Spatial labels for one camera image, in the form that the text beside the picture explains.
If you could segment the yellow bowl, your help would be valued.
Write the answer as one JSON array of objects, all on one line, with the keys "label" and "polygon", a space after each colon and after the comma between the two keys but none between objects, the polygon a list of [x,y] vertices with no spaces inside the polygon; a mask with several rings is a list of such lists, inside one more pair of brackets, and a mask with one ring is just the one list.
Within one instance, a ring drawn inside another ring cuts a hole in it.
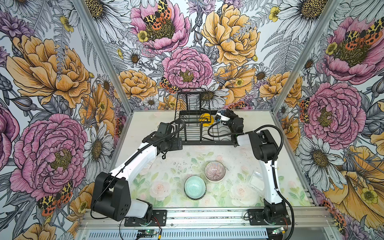
[{"label": "yellow bowl", "polygon": [[204,113],[200,116],[199,121],[201,122],[203,127],[210,127],[214,124],[215,118],[209,113]]}]

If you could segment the light green bowl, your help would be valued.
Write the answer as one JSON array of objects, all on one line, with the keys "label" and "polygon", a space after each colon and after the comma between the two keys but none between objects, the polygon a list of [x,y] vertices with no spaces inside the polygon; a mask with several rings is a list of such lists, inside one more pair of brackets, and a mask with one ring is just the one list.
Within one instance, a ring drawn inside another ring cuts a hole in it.
[{"label": "light green bowl", "polygon": [[200,200],[204,197],[207,186],[204,180],[199,176],[190,176],[184,184],[184,192],[191,200]]}]

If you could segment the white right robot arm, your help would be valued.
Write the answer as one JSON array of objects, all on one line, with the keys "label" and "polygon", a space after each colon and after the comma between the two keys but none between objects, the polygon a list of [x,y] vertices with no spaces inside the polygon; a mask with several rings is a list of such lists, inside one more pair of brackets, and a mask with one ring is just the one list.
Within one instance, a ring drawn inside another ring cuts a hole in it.
[{"label": "white right robot arm", "polygon": [[256,130],[244,132],[244,119],[231,110],[220,110],[216,113],[217,123],[227,126],[233,144],[248,146],[254,157],[260,161],[264,181],[263,220],[269,224],[288,216],[286,203],[279,191],[277,159],[283,148],[283,133],[274,125],[263,125]]}]

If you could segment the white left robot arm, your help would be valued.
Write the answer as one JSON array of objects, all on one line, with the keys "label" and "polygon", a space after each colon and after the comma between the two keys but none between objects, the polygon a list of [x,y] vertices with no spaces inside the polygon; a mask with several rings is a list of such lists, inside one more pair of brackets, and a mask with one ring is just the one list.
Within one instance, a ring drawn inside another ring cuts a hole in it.
[{"label": "white left robot arm", "polygon": [[147,164],[162,154],[183,149],[178,133],[185,128],[185,122],[175,120],[161,122],[158,130],[146,136],[139,148],[121,165],[110,172],[101,172],[95,179],[91,201],[91,213],[103,215],[103,219],[115,221],[139,219],[149,223],[153,218],[153,205],[131,197],[131,184]]}]

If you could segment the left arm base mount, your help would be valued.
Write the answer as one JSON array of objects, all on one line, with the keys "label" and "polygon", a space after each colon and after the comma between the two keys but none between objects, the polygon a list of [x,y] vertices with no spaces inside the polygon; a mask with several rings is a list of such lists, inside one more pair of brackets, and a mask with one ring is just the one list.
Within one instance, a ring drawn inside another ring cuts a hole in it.
[{"label": "left arm base mount", "polygon": [[164,227],[168,211],[154,209],[151,203],[143,200],[132,200],[124,220],[125,227]]}]

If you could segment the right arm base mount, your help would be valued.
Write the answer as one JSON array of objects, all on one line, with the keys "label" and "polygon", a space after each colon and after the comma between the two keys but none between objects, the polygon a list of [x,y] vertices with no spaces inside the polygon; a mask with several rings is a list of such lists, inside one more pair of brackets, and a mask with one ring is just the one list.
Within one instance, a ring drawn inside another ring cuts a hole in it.
[{"label": "right arm base mount", "polygon": [[280,203],[269,203],[264,199],[263,209],[248,209],[244,219],[250,222],[251,226],[256,225],[290,225],[291,219],[287,211],[285,201]]}]

